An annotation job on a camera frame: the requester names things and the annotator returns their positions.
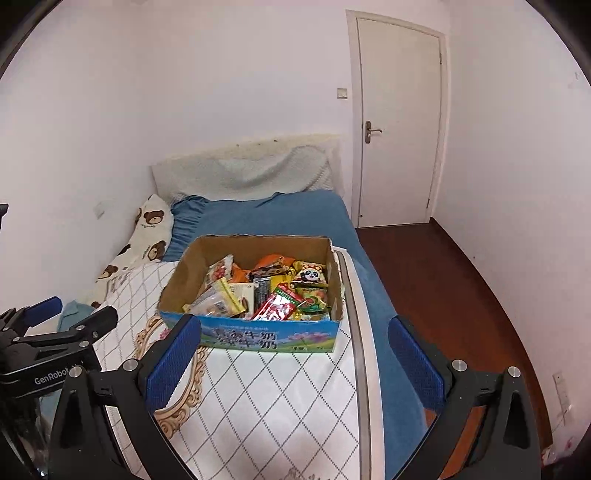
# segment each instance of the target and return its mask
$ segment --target cardboard box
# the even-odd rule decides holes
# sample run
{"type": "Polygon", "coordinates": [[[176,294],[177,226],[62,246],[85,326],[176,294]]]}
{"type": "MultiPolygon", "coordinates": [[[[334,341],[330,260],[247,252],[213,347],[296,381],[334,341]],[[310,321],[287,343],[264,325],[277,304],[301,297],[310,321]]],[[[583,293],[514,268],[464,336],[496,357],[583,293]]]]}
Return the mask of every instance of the cardboard box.
{"type": "Polygon", "coordinates": [[[326,265],[331,320],[302,322],[202,317],[201,345],[270,352],[331,352],[343,319],[339,266],[332,243],[325,237],[208,235],[197,238],[185,251],[164,288],[158,312],[169,326],[183,315],[183,305],[197,298],[210,265],[228,254],[241,268],[251,269],[268,254],[280,254],[326,265]]]}

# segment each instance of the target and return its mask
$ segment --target ornate frame pattern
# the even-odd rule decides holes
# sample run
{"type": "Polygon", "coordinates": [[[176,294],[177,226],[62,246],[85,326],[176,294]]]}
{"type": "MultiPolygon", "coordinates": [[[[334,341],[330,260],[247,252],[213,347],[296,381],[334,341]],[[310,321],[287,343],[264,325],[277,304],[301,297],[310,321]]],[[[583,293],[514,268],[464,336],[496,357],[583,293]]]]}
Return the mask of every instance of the ornate frame pattern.
{"type": "MultiPolygon", "coordinates": [[[[134,357],[139,359],[146,353],[153,343],[151,337],[163,324],[164,322],[160,318],[160,315],[152,315],[148,319],[145,328],[135,337],[134,357]]],[[[168,439],[171,439],[175,432],[180,429],[181,425],[187,421],[191,409],[201,402],[205,361],[210,352],[211,349],[207,347],[200,346],[197,349],[191,363],[189,382],[181,397],[171,407],[154,412],[154,418],[168,439]]]]}

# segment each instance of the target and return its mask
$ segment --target bear print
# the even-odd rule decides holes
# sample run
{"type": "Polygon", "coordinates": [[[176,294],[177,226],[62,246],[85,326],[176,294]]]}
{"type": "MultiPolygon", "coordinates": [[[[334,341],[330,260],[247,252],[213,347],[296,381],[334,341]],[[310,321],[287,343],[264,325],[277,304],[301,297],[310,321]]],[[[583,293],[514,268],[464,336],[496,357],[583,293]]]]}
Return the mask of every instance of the bear print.
{"type": "Polygon", "coordinates": [[[164,218],[164,211],[157,210],[155,212],[146,212],[144,218],[148,225],[158,225],[164,218]]]}
{"type": "Polygon", "coordinates": [[[161,240],[157,244],[152,245],[148,250],[148,259],[150,261],[162,260],[164,253],[166,252],[166,242],[161,240]]]}
{"type": "Polygon", "coordinates": [[[118,270],[119,268],[114,265],[107,265],[107,268],[105,268],[103,270],[103,273],[99,275],[99,279],[109,278],[113,273],[116,273],[118,270]]]}
{"type": "Polygon", "coordinates": [[[130,245],[130,244],[127,244],[127,245],[125,245],[125,246],[123,247],[123,250],[121,250],[121,252],[119,252],[119,253],[117,254],[117,256],[123,255],[123,254],[124,254],[125,252],[127,252],[127,250],[129,250],[130,248],[131,248],[131,245],[130,245]]]}

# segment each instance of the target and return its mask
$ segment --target candy wrapper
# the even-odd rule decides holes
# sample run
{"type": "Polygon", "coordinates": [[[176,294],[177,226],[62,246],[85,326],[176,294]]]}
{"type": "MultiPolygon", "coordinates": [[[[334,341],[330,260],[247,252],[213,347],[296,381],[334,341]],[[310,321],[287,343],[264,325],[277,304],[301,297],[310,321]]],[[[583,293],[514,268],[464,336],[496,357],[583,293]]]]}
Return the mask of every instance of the candy wrapper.
{"type": "Polygon", "coordinates": [[[250,320],[255,313],[255,284],[254,283],[230,283],[230,291],[246,309],[238,318],[250,320]]]}
{"type": "Polygon", "coordinates": [[[200,292],[204,292],[209,287],[212,286],[213,282],[219,280],[220,278],[225,278],[226,280],[230,280],[232,278],[232,262],[234,261],[234,255],[226,255],[220,261],[215,262],[211,265],[207,271],[207,275],[205,275],[205,280],[203,280],[203,285],[199,289],[200,292]]]}
{"type": "Polygon", "coordinates": [[[286,283],[280,283],[253,320],[285,320],[303,301],[304,299],[290,289],[286,283]]]}
{"type": "Polygon", "coordinates": [[[330,314],[326,312],[312,315],[310,313],[302,313],[299,309],[295,309],[288,320],[299,320],[302,322],[322,322],[324,320],[330,320],[330,314]]]}
{"type": "Polygon", "coordinates": [[[201,294],[193,304],[185,305],[183,310],[192,315],[234,317],[246,311],[246,308],[232,293],[226,278],[220,278],[213,282],[212,288],[201,294]]]}
{"type": "Polygon", "coordinates": [[[291,283],[294,279],[292,275],[285,274],[285,275],[273,275],[270,277],[271,279],[271,291],[275,291],[280,283],[291,283]]]}
{"type": "Polygon", "coordinates": [[[259,310],[271,295],[271,277],[256,278],[253,285],[255,290],[255,311],[259,310]]]}
{"type": "Polygon", "coordinates": [[[326,278],[324,276],[324,265],[319,263],[303,263],[297,261],[297,266],[300,270],[294,277],[294,283],[311,284],[319,287],[327,287],[326,278]]]}
{"type": "Polygon", "coordinates": [[[283,255],[271,254],[261,258],[248,274],[248,278],[252,281],[255,278],[270,277],[272,275],[283,275],[290,269],[293,258],[284,257],[283,255]]]}
{"type": "Polygon", "coordinates": [[[328,307],[328,293],[325,289],[299,287],[295,289],[295,292],[304,299],[297,308],[302,313],[318,314],[326,312],[328,307]]]}
{"type": "Polygon", "coordinates": [[[243,270],[235,263],[232,264],[232,278],[228,283],[247,283],[250,270],[243,270]]]}

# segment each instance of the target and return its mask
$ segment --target orange snack bag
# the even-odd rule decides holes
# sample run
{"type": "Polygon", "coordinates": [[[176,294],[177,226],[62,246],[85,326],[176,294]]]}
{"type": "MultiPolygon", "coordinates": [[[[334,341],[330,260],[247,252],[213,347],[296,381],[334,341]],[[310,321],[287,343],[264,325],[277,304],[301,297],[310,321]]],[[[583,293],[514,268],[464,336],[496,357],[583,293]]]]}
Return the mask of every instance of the orange snack bag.
{"type": "Polygon", "coordinates": [[[254,278],[271,277],[273,275],[283,275],[290,269],[295,258],[284,257],[283,255],[270,254],[261,258],[253,268],[248,277],[252,281],[254,278]]]}
{"type": "Polygon", "coordinates": [[[235,263],[232,264],[232,278],[228,283],[247,283],[250,270],[243,270],[235,263]]]}

